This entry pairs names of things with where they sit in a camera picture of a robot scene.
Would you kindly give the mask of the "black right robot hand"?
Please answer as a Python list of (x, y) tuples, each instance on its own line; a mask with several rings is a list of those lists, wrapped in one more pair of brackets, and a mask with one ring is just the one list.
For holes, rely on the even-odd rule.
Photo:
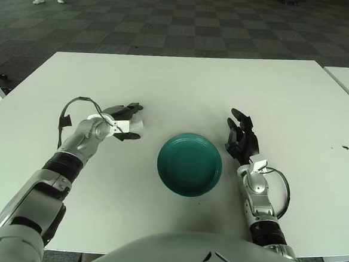
[(235, 108), (231, 109), (231, 113), (237, 119), (239, 125), (236, 125), (233, 119), (227, 119), (229, 137), (225, 148), (231, 157), (238, 161), (240, 166), (247, 165), (250, 156), (259, 154), (259, 144), (253, 131), (252, 119)]

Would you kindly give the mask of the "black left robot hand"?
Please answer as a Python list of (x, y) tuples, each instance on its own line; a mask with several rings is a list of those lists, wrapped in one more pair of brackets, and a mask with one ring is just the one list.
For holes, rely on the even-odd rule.
[[(138, 124), (138, 122), (142, 120), (140, 118), (140, 115), (138, 114), (141, 110), (143, 110), (143, 106), (137, 102), (133, 102), (127, 106), (116, 105), (106, 108), (102, 111), (102, 113), (110, 115), (113, 120), (128, 120), (129, 122), (132, 121), (134, 124)], [(120, 141), (138, 140), (141, 138), (141, 136), (135, 132), (114, 133), (113, 137), (117, 138)]]

